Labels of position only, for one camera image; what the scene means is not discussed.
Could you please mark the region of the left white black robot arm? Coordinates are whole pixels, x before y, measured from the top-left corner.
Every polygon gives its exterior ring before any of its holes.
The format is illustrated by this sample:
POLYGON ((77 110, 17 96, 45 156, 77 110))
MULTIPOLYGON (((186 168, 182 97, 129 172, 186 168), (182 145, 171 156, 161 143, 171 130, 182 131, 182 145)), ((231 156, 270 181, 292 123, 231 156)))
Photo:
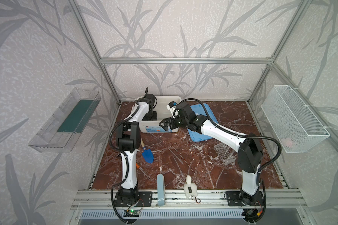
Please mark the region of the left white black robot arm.
POLYGON ((154 94, 145 94, 135 101, 131 113, 119 122, 109 135, 109 145, 119 152, 122 159, 122 181, 118 186, 117 198, 138 201, 139 190, 136 176, 136 155, 141 146, 140 122, 153 114, 156 104, 154 94))

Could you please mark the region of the clear test tube rack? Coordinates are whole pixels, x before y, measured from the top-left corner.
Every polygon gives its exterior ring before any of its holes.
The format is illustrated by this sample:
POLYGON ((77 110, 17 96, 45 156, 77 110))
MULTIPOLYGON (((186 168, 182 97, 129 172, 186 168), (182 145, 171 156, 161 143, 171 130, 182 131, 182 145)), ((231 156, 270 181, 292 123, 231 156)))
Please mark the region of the clear test tube rack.
POLYGON ((236 151, 224 143, 219 143, 214 146, 214 150, 218 154, 225 166, 236 161, 236 151))

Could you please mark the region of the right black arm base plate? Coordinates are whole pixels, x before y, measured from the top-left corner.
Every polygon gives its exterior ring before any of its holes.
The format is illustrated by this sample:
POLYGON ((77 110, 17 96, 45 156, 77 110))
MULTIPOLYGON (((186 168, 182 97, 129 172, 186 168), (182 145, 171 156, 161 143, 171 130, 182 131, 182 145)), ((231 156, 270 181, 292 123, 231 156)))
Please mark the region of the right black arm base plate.
POLYGON ((264 205, 265 197, 262 191, 257 191, 253 196, 244 191, 226 191, 224 198, 227 200, 228 206, 256 206, 259 203, 264 205))

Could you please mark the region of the white plastic storage bin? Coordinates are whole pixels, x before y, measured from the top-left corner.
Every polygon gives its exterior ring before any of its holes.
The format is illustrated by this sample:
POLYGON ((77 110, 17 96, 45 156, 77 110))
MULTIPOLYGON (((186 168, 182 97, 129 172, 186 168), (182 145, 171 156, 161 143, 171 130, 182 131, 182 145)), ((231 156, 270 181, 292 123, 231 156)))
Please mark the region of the white plastic storage bin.
POLYGON ((165 131, 161 126, 159 126, 159 123, 166 118, 172 117, 172 114, 169 109, 167 109, 167 106, 170 102, 174 101, 176 103, 179 103, 182 101, 182 98, 179 96, 158 96, 157 98, 157 104, 154 108, 154 112, 156 112, 157 119, 145 121, 142 120, 140 125, 140 130, 142 133, 176 133, 179 131, 179 128, 176 129, 168 129, 168 131, 165 131))

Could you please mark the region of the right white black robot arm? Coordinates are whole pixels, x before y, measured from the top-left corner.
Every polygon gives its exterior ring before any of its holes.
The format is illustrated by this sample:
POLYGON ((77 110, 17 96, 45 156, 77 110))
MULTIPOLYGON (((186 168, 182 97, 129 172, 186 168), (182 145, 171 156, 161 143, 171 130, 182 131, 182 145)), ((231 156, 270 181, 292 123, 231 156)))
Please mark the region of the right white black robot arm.
POLYGON ((238 165, 242 170, 242 186, 239 199, 244 205, 250 206, 256 202, 259 195, 259 186, 264 184, 264 182, 260 181, 262 170, 274 163, 282 153, 280 141, 272 137, 235 132, 215 122, 200 100, 195 98, 190 98, 190 100, 198 102, 205 114, 196 114, 187 103, 187 99, 182 100, 180 103, 172 101, 167 105, 167 109, 172 116, 163 119, 159 125, 164 130, 184 127, 198 134, 219 140, 235 150, 237 152, 238 165), (276 155, 264 164, 262 164, 263 149, 259 140, 272 141, 278 147, 276 155))

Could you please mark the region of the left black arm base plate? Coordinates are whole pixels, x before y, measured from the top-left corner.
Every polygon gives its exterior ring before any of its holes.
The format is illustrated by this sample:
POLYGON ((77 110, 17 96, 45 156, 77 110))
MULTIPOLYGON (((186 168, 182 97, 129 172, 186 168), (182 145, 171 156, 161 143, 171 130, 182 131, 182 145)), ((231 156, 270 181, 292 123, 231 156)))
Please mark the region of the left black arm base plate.
POLYGON ((134 199, 124 199, 115 195, 114 205, 115 207, 151 207, 153 200, 153 192, 140 191, 138 197, 134 199))

